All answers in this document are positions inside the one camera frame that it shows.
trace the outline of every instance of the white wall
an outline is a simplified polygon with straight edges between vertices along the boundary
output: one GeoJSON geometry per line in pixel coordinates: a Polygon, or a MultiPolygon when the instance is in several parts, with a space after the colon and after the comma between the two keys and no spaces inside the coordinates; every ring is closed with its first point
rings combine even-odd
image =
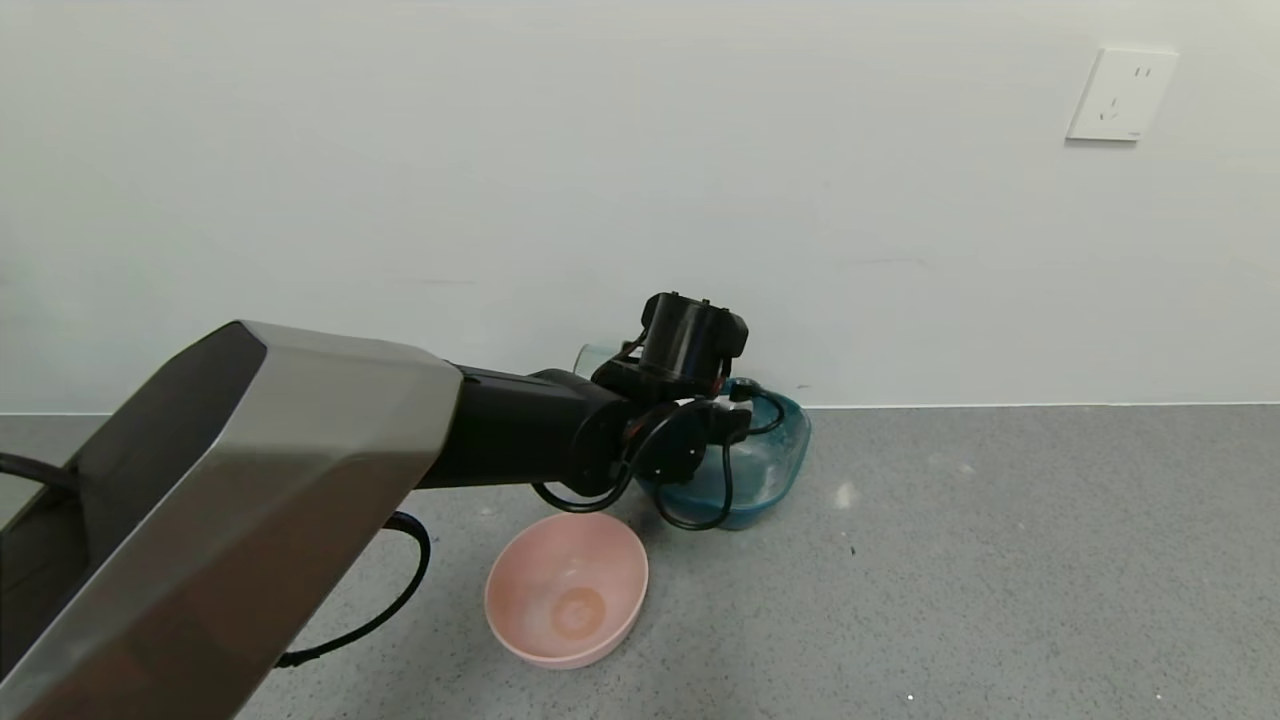
{"type": "Polygon", "coordinates": [[[0,9],[0,411],[250,316],[527,372],[659,290],[824,405],[1280,400],[1274,0],[0,9]],[[1183,60],[1062,136],[1101,45],[1183,60]]]}

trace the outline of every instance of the blue bowl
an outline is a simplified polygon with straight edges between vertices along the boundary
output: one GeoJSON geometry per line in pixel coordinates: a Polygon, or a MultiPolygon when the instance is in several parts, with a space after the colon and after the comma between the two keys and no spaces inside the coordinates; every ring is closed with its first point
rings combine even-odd
{"type": "MultiPolygon", "coordinates": [[[[727,395],[736,379],[728,380],[721,392],[727,395]]],[[[760,519],[786,497],[800,474],[813,424],[804,410],[790,397],[774,393],[786,409],[786,418],[771,433],[751,436],[730,447],[733,466],[733,505],[730,516],[721,524],[726,530],[741,530],[760,519]]],[[[773,421],[777,411],[768,401],[754,401],[751,425],[773,421]]],[[[724,505],[724,465],[719,446],[707,448],[703,464],[692,479],[684,484],[662,486],[662,501],[678,518],[703,523],[716,518],[724,505]]],[[[658,486],[645,478],[636,478],[650,496],[658,486]]]]}

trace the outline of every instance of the robotic arm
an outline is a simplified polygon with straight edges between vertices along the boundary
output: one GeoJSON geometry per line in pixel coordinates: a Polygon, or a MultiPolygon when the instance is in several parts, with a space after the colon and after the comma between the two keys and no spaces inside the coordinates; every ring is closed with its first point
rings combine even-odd
{"type": "MultiPolygon", "coordinates": [[[[529,483],[594,511],[632,474],[727,459],[758,432],[717,398],[745,323],[660,293],[641,325],[590,380],[261,323],[209,334],[0,536],[0,720],[233,716],[413,489],[529,483]]],[[[659,511],[714,527],[731,478],[716,520],[659,511]]]]}

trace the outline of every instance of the silver arm casing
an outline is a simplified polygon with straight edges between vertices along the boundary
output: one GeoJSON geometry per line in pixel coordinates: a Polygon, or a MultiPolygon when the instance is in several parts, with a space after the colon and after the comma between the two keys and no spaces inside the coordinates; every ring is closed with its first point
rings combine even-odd
{"type": "Polygon", "coordinates": [[[266,352],[221,432],[20,656],[0,720],[233,716],[435,461],[457,368],[242,324],[266,352]]]}

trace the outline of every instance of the gray floor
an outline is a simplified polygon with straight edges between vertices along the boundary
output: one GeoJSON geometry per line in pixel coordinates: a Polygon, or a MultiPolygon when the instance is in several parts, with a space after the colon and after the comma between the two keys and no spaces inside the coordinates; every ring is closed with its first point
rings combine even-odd
{"type": "MultiPolygon", "coordinates": [[[[620,503],[649,597],[577,671],[509,656],[480,602],[549,509],[527,488],[416,493],[438,538],[419,594],[362,643],[273,673],[241,720],[1280,714],[1280,407],[814,420],[795,492],[753,529],[684,533],[637,492],[620,503]]],[[[58,459],[92,424],[0,418],[0,447],[58,459]]],[[[413,562],[375,539],[300,643],[375,614],[413,562]]]]}

